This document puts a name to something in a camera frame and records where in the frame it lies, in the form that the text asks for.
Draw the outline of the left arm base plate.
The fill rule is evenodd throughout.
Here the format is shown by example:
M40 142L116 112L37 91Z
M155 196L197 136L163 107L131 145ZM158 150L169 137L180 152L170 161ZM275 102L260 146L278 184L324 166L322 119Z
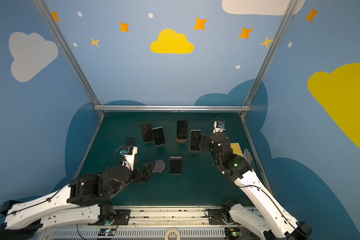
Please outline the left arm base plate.
M129 223L131 210L114 209L112 212L99 215L99 220L89 226L126 226Z

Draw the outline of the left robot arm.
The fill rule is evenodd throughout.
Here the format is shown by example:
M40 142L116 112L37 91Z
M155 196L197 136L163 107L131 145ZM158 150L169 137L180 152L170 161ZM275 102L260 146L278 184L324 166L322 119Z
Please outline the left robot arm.
M6 201L0 240L28 240L37 232L71 224L111 225L117 217L110 200L132 182L148 182L154 167L155 163L145 164L142 170L127 165L109 167L33 201Z

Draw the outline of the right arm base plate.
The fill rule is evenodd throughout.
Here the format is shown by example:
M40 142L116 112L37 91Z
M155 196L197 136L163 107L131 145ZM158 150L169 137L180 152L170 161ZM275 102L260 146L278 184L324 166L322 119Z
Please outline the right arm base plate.
M238 225L225 209L206 209L205 215L210 225Z

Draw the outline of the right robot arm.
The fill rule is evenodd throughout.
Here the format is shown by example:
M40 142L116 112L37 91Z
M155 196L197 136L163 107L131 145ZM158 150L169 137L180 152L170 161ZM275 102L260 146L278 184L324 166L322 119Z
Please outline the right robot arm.
M220 172L236 185L255 205L260 216L245 210L234 201L224 208L230 219L242 225L261 240L308 240L312 228L289 214L262 184L247 160L233 152L230 139L224 132L211 136L193 131L190 135L192 151L211 153Z

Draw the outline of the light blue phone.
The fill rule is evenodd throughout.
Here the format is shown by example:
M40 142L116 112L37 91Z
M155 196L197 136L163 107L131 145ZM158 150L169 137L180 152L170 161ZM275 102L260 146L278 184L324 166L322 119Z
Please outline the light blue phone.
M136 145L136 138L135 137L127 137L125 139L125 146L134 147L135 145Z

